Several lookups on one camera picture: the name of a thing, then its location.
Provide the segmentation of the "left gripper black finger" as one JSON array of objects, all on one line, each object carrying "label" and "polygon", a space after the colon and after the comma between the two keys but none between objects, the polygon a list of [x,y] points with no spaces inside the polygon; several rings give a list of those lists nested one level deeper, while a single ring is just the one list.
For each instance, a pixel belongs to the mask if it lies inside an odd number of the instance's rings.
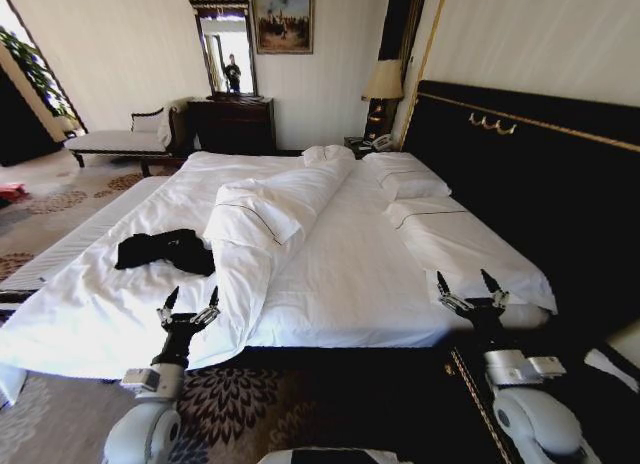
[{"label": "left gripper black finger", "polygon": [[166,298],[164,305],[161,308],[157,308],[156,312],[160,319],[161,325],[166,326],[172,322],[172,311],[176,303],[179,294],[179,287],[176,286],[174,290]]},{"label": "left gripper black finger", "polygon": [[218,302],[218,287],[215,287],[208,306],[193,318],[193,324],[197,327],[207,327],[211,322],[213,322],[220,313]]}]

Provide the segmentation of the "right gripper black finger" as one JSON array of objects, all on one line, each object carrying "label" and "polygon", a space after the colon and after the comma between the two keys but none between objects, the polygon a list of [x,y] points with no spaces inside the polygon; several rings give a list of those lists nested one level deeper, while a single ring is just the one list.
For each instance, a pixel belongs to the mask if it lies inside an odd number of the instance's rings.
[{"label": "right gripper black finger", "polygon": [[442,273],[440,271],[437,271],[436,276],[437,288],[440,292],[440,302],[453,312],[469,312],[471,310],[471,305],[464,299],[461,299],[460,297],[451,293]]},{"label": "right gripper black finger", "polygon": [[497,280],[493,278],[485,269],[481,270],[484,283],[493,299],[493,306],[496,308],[505,308],[508,304],[510,293],[501,288]]}]

